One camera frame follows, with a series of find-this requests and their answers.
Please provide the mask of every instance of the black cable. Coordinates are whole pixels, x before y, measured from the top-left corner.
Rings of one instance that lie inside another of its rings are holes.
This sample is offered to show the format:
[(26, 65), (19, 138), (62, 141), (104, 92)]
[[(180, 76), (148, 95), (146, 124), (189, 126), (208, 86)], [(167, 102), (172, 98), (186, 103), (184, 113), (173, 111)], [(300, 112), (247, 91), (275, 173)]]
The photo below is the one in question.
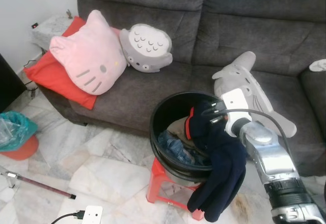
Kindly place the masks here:
[[(207, 112), (208, 111), (212, 111), (212, 109), (207, 109), (205, 111), (202, 112), (202, 115), (204, 116), (207, 116)], [(224, 115), (226, 113), (231, 113), (231, 112), (249, 112), (249, 113), (253, 113), (253, 114), (258, 114), (258, 115), (261, 115), (261, 116), (264, 116), (268, 119), (270, 119), (275, 125), (276, 127), (278, 128), (278, 130), (280, 131), (281, 133), (281, 136), (283, 138), (283, 142), (285, 144), (285, 148), (286, 148), (286, 151), (288, 152), (288, 154), (290, 155), (290, 158), (292, 159), (293, 161), (293, 157), (292, 157), (292, 154), (291, 154), (291, 151), (290, 151), (290, 147), (289, 147), (289, 143), (287, 141), (287, 137), (282, 129), (282, 127), (280, 126), (280, 124), (270, 115), (268, 114), (265, 114), (264, 112), (260, 112), (260, 111), (256, 111), (254, 109), (247, 109), (247, 108), (235, 108), (235, 109), (225, 109), (225, 110), (221, 110), (221, 111), (218, 111), (216, 113), (210, 113), (209, 115), (212, 116), (212, 115), (215, 115), (215, 116), (220, 116), (220, 115)]]
[(66, 215), (58, 217), (51, 224), (55, 224), (55, 223), (58, 222), (58, 220), (61, 220), (61, 219), (65, 218), (65, 217), (68, 217), (68, 216), (76, 216), (77, 219), (82, 220), (83, 217), (84, 217), (84, 214), (85, 214), (85, 210), (79, 210), (78, 212), (70, 213), (70, 214), (66, 214)]
[(33, 82), (33, 81), (31, 80), (31, 81), (25, 83), (24, 85), (26, 86), (26, 85), (28, 85), (28, 84), (30, 84), (30, 83), (32, 83), (32, 82)]
[(24, 65), (24, 68), (26, 68), (26, 66), (29, 65), (30, 61), (36, 62), (36, 60), (29, 60), (27, 64)]
[(65, 217), (67, 217), (67, 216), (76, 216), (76, 213), (70, 213), (70, 214), (66, 214), (66, 215), (60, 216), (57, 219), (55, 219), (51, 224), (55, 224), (55, 223), (58, 222), (58, 220), (61, 220), (61, 219), (65, 218)]
[(38, 88), (33, 88), (33, 89), (26, 89), (27, 91), (35, 91)]

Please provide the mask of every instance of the gray plush toy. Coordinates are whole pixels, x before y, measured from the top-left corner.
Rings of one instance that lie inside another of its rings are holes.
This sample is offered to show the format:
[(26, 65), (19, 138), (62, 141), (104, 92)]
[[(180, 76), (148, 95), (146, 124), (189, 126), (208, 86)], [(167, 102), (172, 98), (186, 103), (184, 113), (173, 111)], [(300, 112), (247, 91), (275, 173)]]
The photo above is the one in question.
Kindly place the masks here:
[[(272, 116), (281, 125), (286, 137), (294, 136), (296, 133), (295, 124), (274, 111), (259, 83), (250, 73), (255, 61), (256, 55), (253, 52), (244, 52), (231, 64), (215, 73), (212, 77), (215, 80), (215, 95), (220, 98), (222, 94), (240, 88), (250, 109), (258, 110)], [(261, 122), (264, 126), (280, 135), (275, 124), (266, 117), (257, 114), (251, 114), (251, 116), (254, 121)]]
[(138, 71), (158, 72), (172, 63), (172, 41), (161, 30), (147, 24), (135, 24), (129, 31), (121, 30), (119, 38), (128, 65)]

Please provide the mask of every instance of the blue jeans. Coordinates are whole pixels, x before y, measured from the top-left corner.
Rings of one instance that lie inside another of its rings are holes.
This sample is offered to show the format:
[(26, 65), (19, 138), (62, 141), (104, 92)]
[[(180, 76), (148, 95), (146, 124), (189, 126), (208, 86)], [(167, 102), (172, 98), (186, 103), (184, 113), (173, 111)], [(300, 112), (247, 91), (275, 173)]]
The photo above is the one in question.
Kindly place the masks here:
[(158, 143), (170, 156), (177, 158), (182, 163), (191, 165), (206, 165), (209, 163), (209, 160), (196, 150), (185, 149), (182, 141), (171, 135), (167, 130), (158, 136)]

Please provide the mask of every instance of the hello kitty pillow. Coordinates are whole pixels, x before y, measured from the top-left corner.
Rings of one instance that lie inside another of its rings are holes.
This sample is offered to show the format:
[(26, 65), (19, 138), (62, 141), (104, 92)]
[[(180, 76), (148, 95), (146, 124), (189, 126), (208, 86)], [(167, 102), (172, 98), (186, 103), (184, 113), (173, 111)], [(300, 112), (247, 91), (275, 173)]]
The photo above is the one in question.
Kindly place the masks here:
[(127, 65), (117, 35), (98, 10), (75, 34), (53, 37), (49, 50), (73, 83), (92, 95), (109, 90)]

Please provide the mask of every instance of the power strip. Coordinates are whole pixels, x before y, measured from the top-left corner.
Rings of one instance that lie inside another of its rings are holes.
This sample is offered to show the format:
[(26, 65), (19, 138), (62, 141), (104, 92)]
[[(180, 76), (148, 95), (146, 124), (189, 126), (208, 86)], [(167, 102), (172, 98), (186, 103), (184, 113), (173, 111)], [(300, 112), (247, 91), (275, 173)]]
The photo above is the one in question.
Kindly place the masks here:
[(102, 212), (101, 206), (87, 206), (81, 224), (101, 224)]

